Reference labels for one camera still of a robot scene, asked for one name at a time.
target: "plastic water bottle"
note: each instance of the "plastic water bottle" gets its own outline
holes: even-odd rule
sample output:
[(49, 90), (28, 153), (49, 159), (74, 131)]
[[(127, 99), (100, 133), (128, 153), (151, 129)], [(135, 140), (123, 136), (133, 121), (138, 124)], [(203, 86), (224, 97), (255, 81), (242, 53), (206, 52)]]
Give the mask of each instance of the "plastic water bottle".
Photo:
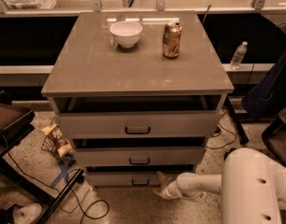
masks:
[(247, 41), (244, 41), (241, 45), (239, 45), (236, 49), (236, 52), (231, 59), (230, 66), (233, 70), (237, 70), (247, 52)]

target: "gray dresser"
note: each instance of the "gray dresser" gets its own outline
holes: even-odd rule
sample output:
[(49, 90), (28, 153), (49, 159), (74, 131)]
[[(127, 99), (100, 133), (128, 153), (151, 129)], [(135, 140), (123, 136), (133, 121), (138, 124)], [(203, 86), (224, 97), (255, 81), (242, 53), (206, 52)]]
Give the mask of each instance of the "gray dresser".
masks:
[[(109, 26), (143, 25), (132, 49)], [(162, 54), (164, 25), (183, 22), (180, 55)], [(95, 187), (159, 185), (193, 172), (233, 86), (193, 11), (81, 13), (42, 90)]]

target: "drawer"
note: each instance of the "drawer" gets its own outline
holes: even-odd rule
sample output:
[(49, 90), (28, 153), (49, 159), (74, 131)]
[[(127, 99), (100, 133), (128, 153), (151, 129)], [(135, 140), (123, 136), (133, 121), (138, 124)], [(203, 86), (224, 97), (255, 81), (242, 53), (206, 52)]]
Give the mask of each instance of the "drawer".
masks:
[(88, 174), (85, 173), (85, 179), (94, 187), (133, 187), (148, 188), (159, 187), (160, 180), (156, 172), (144, 173), (111, 173), (111, 174)]
[(223, 102), (220, 94), (191, 94), (73, 97), (65, 103), (61, 109), (63, 113), (105, 113), (217, 110)]
[(73, 156), (82, 167), (96, 166), (147, 166), (198, 164), (205, 154), (202, 147), (167, 147), (167, 148), (109, 148), (74, 150)]
[(56, 122), (69, 140), (115, 137), (209, 136), (220, 111), (60, 114)]

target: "drawer handle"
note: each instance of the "drawer handle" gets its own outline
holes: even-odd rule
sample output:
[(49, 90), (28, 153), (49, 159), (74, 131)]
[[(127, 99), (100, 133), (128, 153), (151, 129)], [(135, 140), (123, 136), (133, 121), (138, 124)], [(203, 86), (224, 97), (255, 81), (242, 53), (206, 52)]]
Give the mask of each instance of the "drawer handle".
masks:
[(132, 161), (132, 159), (129, 159), (129, 163), (132, 165), (136, 165), (136, 164), (147, 165), (147, 164), (150, 164), (150, 158), (148, 158), (146, 161)]
[(127, 134), (149, 134), (150, 133), (150, 127), (125, 127), (125, 133)]
[(146, 182), (132, 180), (132, 185), (133, 186), (147, 186), (149, 184), (150, 184), (150, 180), (149, 179), (147, 179)]

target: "white shoe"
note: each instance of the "white shoe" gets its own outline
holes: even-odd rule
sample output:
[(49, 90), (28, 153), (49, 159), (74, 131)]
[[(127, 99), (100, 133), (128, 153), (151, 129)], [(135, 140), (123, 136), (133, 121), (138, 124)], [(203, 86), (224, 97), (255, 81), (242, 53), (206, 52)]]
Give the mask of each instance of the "white shoe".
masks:
[(14, 224), (31, 224), (41, 215), (42, 207), (39, 203), (31, 203), (19, 209), (13, 209)]

